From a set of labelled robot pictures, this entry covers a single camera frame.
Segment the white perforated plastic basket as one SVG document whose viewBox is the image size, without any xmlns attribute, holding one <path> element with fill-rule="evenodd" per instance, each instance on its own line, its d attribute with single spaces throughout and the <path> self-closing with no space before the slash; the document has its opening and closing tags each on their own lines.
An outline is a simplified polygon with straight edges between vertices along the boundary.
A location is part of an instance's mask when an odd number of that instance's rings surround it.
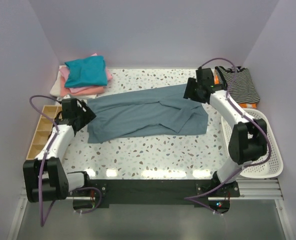
<svg viewBox="0 0 296 240">
<path fill-rule="evenodd" d="M 240 177 L 248 178 L 248 179 L 277 178 L 283 171 L 284 163 L 278 148 L 277 141 L 270 127 L 269 121 L 267 117 L 257 109 L 245 108 L 244 110 L 255 119 L 265 120 L 267 124 L 267 137 L 271 146 L 271 151 L 267 151 L 265 156 L 260 157 L 253 164 L 263 162 L 270 153 L 270 158 L 266 163 L 246 168 L 240 173 Z"/>
</svg>

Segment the white folded t-shirt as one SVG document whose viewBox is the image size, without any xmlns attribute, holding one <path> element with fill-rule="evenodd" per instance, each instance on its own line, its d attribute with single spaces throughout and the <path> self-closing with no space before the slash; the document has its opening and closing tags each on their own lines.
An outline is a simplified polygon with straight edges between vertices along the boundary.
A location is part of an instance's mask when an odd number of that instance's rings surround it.
<svg viewBox="0 0 296 240">
<path fill-rule="evenodd" d="M 61 75 L 59 75 L 55 80 L 49 94 L 53 97 L 58 97 L 58 98 L 64 97 L 65 96 L 64 85 L 65 85 L 65 79 Z"/>
</svg>

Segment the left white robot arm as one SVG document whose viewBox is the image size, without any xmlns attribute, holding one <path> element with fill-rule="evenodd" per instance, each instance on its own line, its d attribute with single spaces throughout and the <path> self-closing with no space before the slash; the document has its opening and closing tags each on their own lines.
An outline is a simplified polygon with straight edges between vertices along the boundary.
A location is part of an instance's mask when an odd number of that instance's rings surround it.
<svg viewBox="0 0 296 240">
<path fill-rule="evenodd" d="M 26 195 L 31 203 L 64 200 L 89 180 L 85 171 L 66 172 L 62 160 L 77 132 L 96 115 L 84 100 L 67 98 L 60 104 L 61 110 L 54 117 L 41 113 L 51 122 L 51 134 L 41 152 L 23 164 Z"/>
</svg>

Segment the black white striped t-shirt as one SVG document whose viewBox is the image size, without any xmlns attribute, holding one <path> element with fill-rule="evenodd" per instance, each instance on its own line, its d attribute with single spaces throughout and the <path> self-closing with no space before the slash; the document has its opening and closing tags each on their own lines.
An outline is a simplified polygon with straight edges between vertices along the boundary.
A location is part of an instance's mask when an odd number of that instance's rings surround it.
<svg viewBox="0 0 296 240">
<path fill-rule="evenodd" d="M 224 68 L 216 66 L 214 68 L 216 84 L 226 85 L 228 88 L 231 84 L 229 94 L 238 104 L 258 104 L 260 97 L 255 89 L 251 74 L 245 67 L 236 67 L 236 79 L 234 80 L 234 68 Z"/>
</svg>

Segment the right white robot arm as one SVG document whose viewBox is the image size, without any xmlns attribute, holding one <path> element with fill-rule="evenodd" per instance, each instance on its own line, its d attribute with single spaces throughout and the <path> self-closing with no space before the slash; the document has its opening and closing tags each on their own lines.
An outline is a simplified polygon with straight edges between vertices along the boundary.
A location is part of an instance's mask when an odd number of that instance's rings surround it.
<svg viewBox="0 0 296 240">
<path fill-rule="evenodd" d="M 234 182 L 244 169 L 255 165 L 259 158 L 270 153 L 266 121 L 262 118 L 254 119 L 245 112 L 230 96 L 226 86 L 215 83 L 210 68 L 199 67 L 196 70 L 196 77 L 187 81 L 183 97 L 212 106 L 232 130 L 228 159 L 213 173 L 210 186 L 202 196 Z"/>
</svg>

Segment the teal folded t-shirt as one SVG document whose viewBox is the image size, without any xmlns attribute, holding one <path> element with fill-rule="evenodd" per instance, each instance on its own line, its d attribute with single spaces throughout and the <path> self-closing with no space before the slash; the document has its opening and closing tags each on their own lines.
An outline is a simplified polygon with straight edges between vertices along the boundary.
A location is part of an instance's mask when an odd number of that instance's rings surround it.
<svg viewBox="0 0 296 240">
<path fill-rule="evenodd" d="M 66 88 L 104 87 L 108 84 L 106 62 L 102 55 L 66 61 L 64 64 L 69 70 L 64 85 Z"/>
</svg>

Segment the wooden compartment organizer tray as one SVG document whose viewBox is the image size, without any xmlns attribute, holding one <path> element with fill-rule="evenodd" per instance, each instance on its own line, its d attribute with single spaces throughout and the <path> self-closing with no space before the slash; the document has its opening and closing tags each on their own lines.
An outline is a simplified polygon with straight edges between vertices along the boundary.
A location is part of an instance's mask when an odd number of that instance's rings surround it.
<svg viewBox="0 0 296 240">
<path fill-rule="evenodd" d="M 47 115 L 51 120 L 54 120 L 60 111 L 62 111 L 62 107 L 59 105 L 44 105 L 42 108 L 42 113 Z M 52 129 L 53 123 L 41 115 L 27 152 L 26 160 L 33 160 L 43 150 L 51 135 Z"/>
</svg>

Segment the salmon folded t-shirt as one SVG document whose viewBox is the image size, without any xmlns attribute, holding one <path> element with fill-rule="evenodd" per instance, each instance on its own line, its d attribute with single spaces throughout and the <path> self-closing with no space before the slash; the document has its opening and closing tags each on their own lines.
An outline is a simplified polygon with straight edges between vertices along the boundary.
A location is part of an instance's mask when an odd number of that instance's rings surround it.
<svg viewBox="0 0 296 240">
<path fill-rule="evenodd" d="M 63 98 L 66 95 L 71 95 L 73 97 L 87 97 L 87 96 L 102 94 L 104 92 L 105 92 L 105 89 L 102 86 L 93 86 L 85 90 L 81 90 L 77 93 L 72 93 L 68 88 L 61 86 L 59 96 L 61 98 Z"/>
</svg>

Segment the grey-blue t-shirt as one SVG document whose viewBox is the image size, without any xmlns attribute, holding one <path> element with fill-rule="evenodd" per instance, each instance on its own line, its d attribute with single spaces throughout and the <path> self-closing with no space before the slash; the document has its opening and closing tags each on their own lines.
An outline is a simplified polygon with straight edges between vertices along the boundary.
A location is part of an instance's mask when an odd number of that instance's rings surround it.
<svg viewBox="0 0 296 240">
<path fill-rule="evenodd" d="M 193 136 L 207 132 L 208 114 L 184 99 L 184 84 L 101 96 L 88 101 L 96 114 L 88 143 L 154 135 Z"/>
</svg>

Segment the light pink folded t-shirt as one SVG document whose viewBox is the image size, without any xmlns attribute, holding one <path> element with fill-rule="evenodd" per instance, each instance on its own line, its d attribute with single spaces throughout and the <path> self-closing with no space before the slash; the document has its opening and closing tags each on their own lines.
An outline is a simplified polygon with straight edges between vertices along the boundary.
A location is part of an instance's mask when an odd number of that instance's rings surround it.
<svg viewBox="0 0 296 240">
<path fill-rule="evenodd" d="M 92 88 L 103 88 L 113 79 L 105 58 L 94 53 L 86 58 L 67 61 L 59 68 L 63 88 L 78 94 Z"/>
</svg>

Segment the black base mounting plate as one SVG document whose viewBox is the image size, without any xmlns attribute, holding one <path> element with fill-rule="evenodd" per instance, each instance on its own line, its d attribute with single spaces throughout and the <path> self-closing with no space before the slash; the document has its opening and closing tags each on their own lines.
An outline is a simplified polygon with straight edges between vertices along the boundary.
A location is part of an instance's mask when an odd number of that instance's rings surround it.
<svg viewBox="0 0 296 240">
<path fill-rule="evenodd" d="M 100 190 L 100 208 L 110 205 L 188 205 L 185 197 L 203 194 L 209 179 L 91 179 Z"/>
</svg>

